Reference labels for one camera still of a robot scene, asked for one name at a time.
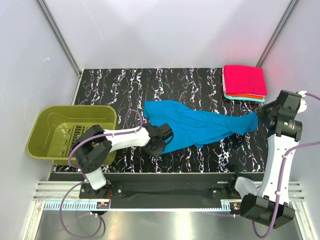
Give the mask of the blue t shirt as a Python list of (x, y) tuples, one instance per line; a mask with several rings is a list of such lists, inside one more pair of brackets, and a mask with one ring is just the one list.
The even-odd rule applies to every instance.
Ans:
[(231, 135), (243, 136), (254, 132), (259, 120), (255, 112), (244, 116), (229, 116), (204, 110), (193, 110), (173, 100), (146, 101), (143, 116), (151, 125), (168, 124), (173, 131), (173, 140), (162, 151), (164, 154), (190, 146), (219, 142)]

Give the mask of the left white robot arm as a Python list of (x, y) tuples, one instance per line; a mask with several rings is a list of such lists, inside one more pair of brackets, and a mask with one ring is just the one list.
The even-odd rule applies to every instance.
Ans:
[(85, 181), (90, 184), (90, 192), (97, 198), (103, 198), (108, 193), (108, 186), (101, 166), (110, 152), (140, 147), (157, 158), (173, 137), (173, 130), (167, 123), (161, 126), (144, 123), (123, 130), (108, 130), (93, 125), (73, 143), (69, 157), (75, 157)]

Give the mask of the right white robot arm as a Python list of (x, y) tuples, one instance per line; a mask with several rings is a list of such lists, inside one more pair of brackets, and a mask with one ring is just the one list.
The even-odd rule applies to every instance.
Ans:
[(295, 117), (307, 109), (305, 97), (306, 91), (282, 90), (276, 100), (256, 109), (267, 128), (268, 154), (262, 182), (256, 187), (253, 180), (238, 176), (227, 185), (230, 197), (241, 197), (240, 216), (270, 229), (295, 217), (295, 210), (289, 206), (289, 181), (303, 131), (302, 122)]

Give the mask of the folded orange t shirt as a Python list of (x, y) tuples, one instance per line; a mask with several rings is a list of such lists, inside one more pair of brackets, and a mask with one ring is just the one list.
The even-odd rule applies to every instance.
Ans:
[(254, 95), (254, 94), (228, 94), (228, 93), (226, 93), (226, 95), (229, 97), (252, 98), (252, 99), (260, 99), (260, 100), (262, 100), (264, 98), (264, 96)]

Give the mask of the folded teal t shirt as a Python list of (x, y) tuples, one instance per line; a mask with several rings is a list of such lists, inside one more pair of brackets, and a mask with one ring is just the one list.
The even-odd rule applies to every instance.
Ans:
[(230, 96), (227, 94), (223, 94), (224, 97), (228, 100), (236, 100), (236, 101), (250, 101), (250, 102), (258, 102), (258, 103), (264, 103), (265, 99), (258, 99), (258, 98), (251, 98), (251, 97), (238, 97), (238, 96)]

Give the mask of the folded pink t shirt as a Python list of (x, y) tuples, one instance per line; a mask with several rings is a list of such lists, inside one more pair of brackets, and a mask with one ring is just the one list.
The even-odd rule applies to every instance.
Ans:
[(228, 95), (256, 95), (265, 97), (268, 90), (261, 67), (225, 65), (222, 70), (225, 93)]

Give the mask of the black marble pattern mat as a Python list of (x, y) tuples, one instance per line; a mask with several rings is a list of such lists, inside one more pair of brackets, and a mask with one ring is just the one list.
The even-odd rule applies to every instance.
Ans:
[[(144, 109), (146, 101), (173, 100), (193, 110), (229, 116), (255, 111), (258, 103), (228, 100), (220, 68), (85, 69), (75, 105), (107, 105), (124, 127), (128, 110)], [(204, 147), (191, 146), (153, 158), (139, 148), (118, 150), (104, 173), (226, 173), (262, 172), (268, 155), (267, 130), (235, 134)]]

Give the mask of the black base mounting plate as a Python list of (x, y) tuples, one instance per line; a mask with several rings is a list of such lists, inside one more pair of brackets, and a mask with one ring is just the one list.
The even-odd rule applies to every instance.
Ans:
[(76, 187), (74, 198), (111, 197), (113, 210), (213, 212), (222, 210), (221, 200), (239, 199), (238, 177), (261, 181), (263, 173), (105, 173), (106, 186), (92, 190)]

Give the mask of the olive green plastic basket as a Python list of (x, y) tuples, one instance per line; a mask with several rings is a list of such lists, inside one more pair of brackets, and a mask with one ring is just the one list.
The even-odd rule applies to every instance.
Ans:
[(56, 105), (37, 117), (26, 145), (30, 157), (68, 166), (72, 144), (91, 126), (115, 130), (116, 111), (106, 105)]

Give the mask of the right aluminium corner post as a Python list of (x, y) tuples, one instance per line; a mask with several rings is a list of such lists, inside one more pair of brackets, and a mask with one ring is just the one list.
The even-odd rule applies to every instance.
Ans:
[(286, 27), (287, 23), (289, 22), (291, 16), (295, 12), (297, 6), (299, 5), (300, 0), (290, 0), (286, 9), (284, 10), (279, 22), (277, 23), (269, 41), (267, 42), (257, 64), (256, 67), (261, 68), (265, 63), (268, 55), (270, 54), (271, 50), (275, 46), (278, 38), (280, 37), (281, 33), (283, 32), (284, 28)]

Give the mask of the aluminium corner post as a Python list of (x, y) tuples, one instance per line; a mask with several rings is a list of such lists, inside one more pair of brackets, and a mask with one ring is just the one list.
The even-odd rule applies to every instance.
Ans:
[(300, 0), (290, 0), (286, 9), (284, 10), (279, 22), (277, 23), (269, 41), (267, 42), (257, 64), (256, 67), (261, 68), (265, 63), (268, 55), (270, 54), (271, 50), (275, 46), (278, 38), (280, 37), (281, 33), (283, 32), (284, 28), (286, 27), (287, 23), (289, 22), (291, 16), (295, 12), (297, 6), (299, 5)]
[(49, 28), (51, 29), (57, 43), (59, 44), (61, 50), (63, 51), (67, 61), (69, 62), (74, 73), (79, 77), (82, 73), (81, 68), (76, 62), (67, 42), (65, 41), (58, 24), (56, 23), (53, 14), (51, 13), (45, 0), (35, 0), (42, 15), (44, 16)]

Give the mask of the aluminium rail frame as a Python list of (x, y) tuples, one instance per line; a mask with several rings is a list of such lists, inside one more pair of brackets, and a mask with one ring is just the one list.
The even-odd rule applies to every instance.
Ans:
[(84, 199), (73, 197), (73, 190), (85, 183), (76, 181), (40, 181), (37, 184), (33, 201), (41, 211), (91, 211), (91, 212), (205, 212), (205, 213), (230, 213), (232, 209), (240, 209), (241, 199), (221, 200), (220, 211), (186, 211), (186, 210), (116, 210), (111, 208), (111, 197), (106, 199)]

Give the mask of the left aluminium corner post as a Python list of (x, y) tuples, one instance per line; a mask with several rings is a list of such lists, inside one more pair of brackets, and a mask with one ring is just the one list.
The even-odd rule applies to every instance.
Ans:
[(35, 0), (42, 15), (44, 16), (49, 28), (51, 29), (57, 43), (59, 44), (61, 50), (63, 51), (67, 61), (69, 62), (74, 73), (79, 77), (82, 73), (81, 68), (76, 62), (67, 42), (65, 41), (58, 24), (56, 23), (53, 14), (51, 13), (45, 0)]

